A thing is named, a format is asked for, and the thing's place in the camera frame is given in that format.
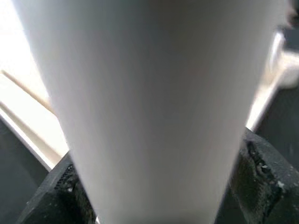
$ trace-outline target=gray object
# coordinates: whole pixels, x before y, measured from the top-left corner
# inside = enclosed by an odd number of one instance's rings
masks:
[[[284,2],[14,4],[101,223],[212,223]]]

